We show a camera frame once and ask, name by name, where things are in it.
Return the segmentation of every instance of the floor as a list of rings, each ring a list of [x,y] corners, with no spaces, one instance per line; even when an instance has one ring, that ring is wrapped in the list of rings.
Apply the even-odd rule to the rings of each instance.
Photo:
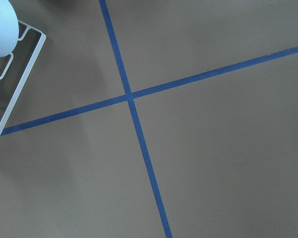
[[[298,0],[10,2],[0,238],[298,238]]]

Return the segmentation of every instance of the white wire rack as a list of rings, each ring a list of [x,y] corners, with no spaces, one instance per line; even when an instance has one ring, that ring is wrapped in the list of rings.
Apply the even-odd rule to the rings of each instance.
[[[40,38],[39,38],[39,41],[38,41],[32,55],[31,55],[31,58],[30,58],[30,60],[27,64],[27,66],[25,67],[25,70],[24,70],[24,72],[23,72],[23,74],[22,74],[22,76],[19,80],[19,83],[18,83],[18,85],[17,85],[17,87],[16,87],[16,89],[15,89],[13,95],[12,95],[12,98],[11,98],[11,100],[10,100],[10,102],[9,102],[9,104],[8,104],[2,118],[1,118],[1,121],[0,121],[0,136],[1,136],[1,133],[4,129],[4,126],[5,126],[6,122],[8,121],[8,118],[9,118],[11,112],[12,112],[12,109],[13,109],[15,103],[16,103],[16,100],[18,99],[18,97],[21,93],[21,90],[22,90],[22,88],[23,88],[23,86],[24,86],[24,84],[25,84],[25,82],[26,82],[26,80],[27,80],[27,78],[28,78],[28,76],[31,72],[31,69],[34,66],[34,63],[35,63],[35,61],[36,61],[36,59],[37,59],[43,45],[44,45],[44,42],[46,40],[46,35],[43,34],[42,31],[40,31],[40,30],[38,30],[38,29],[36,29],[36,28],[34,28],[34,27],[32,27],[32,26],[30,26],[30,25],[28,25],[28,24],[26,24],[22,21],[19,21],[19,23],[21,25],[25,26],[25,30],[24,30],[22,36],[18,39],[18,41],[22,41],[29,30],[33,30],[33,31],[38,32],[40,34]],[[13,53],[10,53],[10,59],[8,60],[8,63],[5,66],[3,72],[0,76],[0,80],[4,78],[5,73],[7,72],[8,68],[10,67],[12,60],[13,60]]]

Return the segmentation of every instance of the white cylinder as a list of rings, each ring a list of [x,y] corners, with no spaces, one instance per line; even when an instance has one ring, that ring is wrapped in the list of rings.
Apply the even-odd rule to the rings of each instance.
[[[8,0],[0,0],[0,57],[10,54],[18,41],[19,24]]]

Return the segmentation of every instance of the white object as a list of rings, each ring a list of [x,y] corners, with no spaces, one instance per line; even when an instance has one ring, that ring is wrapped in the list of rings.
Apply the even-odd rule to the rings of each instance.
[[[38,43],[37,43],[37,45],[36,45],[36,47],[35,47],[35,49],[32,53],[32,56],[31,56],[31,58],[30,58],[30,60],[27,64],[27,66],[25,67],[25,70],[24,70],[24,72],[21,76],[21,79],[20,79],[20,81],[19,81],[19,83],[18,83],[18,85],[15,89],[15,92],[13,93],[13,96],[12,96],[12,98],[11,98],[9,104],[8,104],[8,107],[6,108],[6,110],[5,110],[5,112],[2,116],[2,119],[0,121],[0,136],[1,136],[1,133],[4,129],[4,126],[5,126],[6,122],[8,121],[8,118],[9,118],[11,112],[12,112],[12,109],[13,109],[15,103],[16,103],[16,100],[18,99],[18,97],[21,93],[21,90],[22,90],[22,88],[23,88],[23,86],[24,86],[24,84],[25,84],[25,82],[26,82],[26,80],[27,80],[27,78],[28,78],[28,76],[31,72],[31,69],[32,69],[32,67],[33,67],[33,65],[34,65],[34,63],[35,63],[35,61],[36,61],[42,47],[43,47],[43,44],[44,44],[45,40],[46,40],[46,35],[44,35],[40,30],[37,30],[34,27],[25,24],[24,22],[19,21],[19,23],[26,26],[26,29],[25,29],[24,33],[22,34],[21,38],[19,39],[20,41],[23,40],[24,36],[26,35],[26,33],[29,30],[34,30],[34,31],[40,33],[41,36],[40,36],[40,39],[39,39],[39,41],[38,41]]]
[[[8,0],[0,0],[0,57],[9,55],[19,37],[19,24]]]

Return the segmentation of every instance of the blue tape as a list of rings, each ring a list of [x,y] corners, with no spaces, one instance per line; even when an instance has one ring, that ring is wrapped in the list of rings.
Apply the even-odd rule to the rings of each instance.
[[[271,60],[275,60],[278,58],[282,58],[285,56],[289,56],[289,55],[293,55],[298,53],[298,47],[294,47],[288,50],[284,50],[284,51],[280,51],[277,53],[273,53],[271,55],[266,55],[266,56],[261,56],[258,58],[254,58],[254,59],[250,59],[250,60],[246,60],[240,63],[235,63],[235,64],[231,64],[222,68],[217,68],[217,69],[213,69],[211,71],[207,71],[204,73],[200,73],[200,74],[196,74],[190,77],[186,77],[186,78],[182,78],[182,79],[178,79],[172,82],[168,82],[168,83],[164,83],[158,86],[154,86],[151,88],[147,88],[147,89],[143,89],[143,90],[139,90],[137,92],[133,93],[133,97],[134,98],[139,98],[139,97],[143,97],[152,93],[157,93],[160,91],[164,91],[167,89],[171,89],[171,88],[175,88],[184,84],[188,84],[188,83],[192,83],[192,82],[196,82],[196,81],[200,81],[206,78],[210,78],[210,77],[214,77],[220,74],[224,74],[224,73],[228,73],[228,72],[232,72],[241,68],[245,68],[245,67],[250,67],[259,63],[264,63],[264,62],[268,62]]]
[[[107,107],[107,106],[111,106],[111,105],[114,105],[114,104],[117,104],[117,103],[121,103],[121,102],[124,102],[126,100],[127,100],[126,96],[123,95],[123,96],[119,96],[119,97],[116,97],[116,98],[111,98],[111,99],[108,99],[108,100],[105,100],[105,101],[101,101],[101,102],[98,102],[98,103],[93,103],[93,104],[86,105],[86,106],[83,106],[83,107],[79,107],[79,108],[71,109],[71,110],[68,110],[68,111],[65,111],[65,112],[50,115],[50,116],[47,116],[47,117],[44,117],[44,118],[28,121],[28,122],[25,122],[25,123],[22,123],[22,124],[19,124],[19,125],[14,125],[14,126],[5,128],[2,131],[1,135],[11,134],[11,133],[14,133],[14,132],[17,132],[17,131],[20,131],[20,130],[25,130],[25,129],[32,128],[32,127],[35,127],[35,126],[50,123],[50,122],[53,122],[53,121],[56,121],[56,120],[61,120],[61,119],[72,117],[72,116],[75,116],[75,115],[78,115],[78,114],[90,112],[90,111],[93,111],[93,110],[96,110],[96,109],[100,109],[100,108],[103,108],[103,107]]]
[[[150,183],[151,183],[151,187],[152,187],[152,191],[153,191],[153,194],[154,194],[155,202],[156,202],[157,207],[158,207],[158,211],[159,211],[159,215],[160,215],[160,218],[161,218],[164,233],[165,233],[165,236],[167,238],[172,238],[172,233],[171,233],[171,229],[170,229],[170,226],[169,226],[168,218],[167,218],[167,215],[166,215],[166,212],[165,212],[165,209],[164,209],[164,205],[163,205],[163,202],[162,202],[162,198],[161,198],[161,194],[160,194],[160,191],[159,191],[158,183],[157,183],[157,180],[156,180],[156,177],[155,177],[155,174],[154,174],[154,170],[153,170],[153,167],[152,167],[149,151],[148,151],[147,144],[146,144],[146,141],[145,141],[145,136],[144,136],[141,124],[140,124],[139,116],[138,116],[136,105],[135,105],[134,98],[133,98],[133,94],[132,94],[131,89],[130,89],[130,85],[129,85],[129,82],[128,82],[127,74],[126,74],[126,71],[125,71],[124,63],[123,63],[123,59],[122,59],[121,54],[120,54],[118,42],[117,42],[116,35],[115,35],[115,32],[114,32],[114,28],[113,28],[113,25],[112,25],[112,22],[111,22],[111,19],[110,19],[107,4],[106,4],[105,0],[99,0],[99,4],[100,4],[101,11],[103,13],[103,17],[104,17],[104,21],[105,21],[105,24],[106,24],[106,27],[107,27],[110,43],[111,43],[112,48],[113,48],[113,52],[114,52],[114,55],[115,55],[115,59],[116,59],[116,63],[117,63],[117,66],[118,66],[119,74],[120,74],[120,77],[121,77],[121,80],[122,80],[122,83],[123,83],[123,87],[124,87],[124,90],[125,90],[127,102],[128,102],[130,113],[131,113],[133,123],[134,123],[134,126],[135,126],[135,130],[136,130],[137,138],[138,138],[139,145],[140,145],[140,148],[141,148],[141,152],[142,152],[142,155],[143,155],[143,158],[144,158],[144,162],[145,162],[146,170],[147,170],[149,180],[150,180]]]

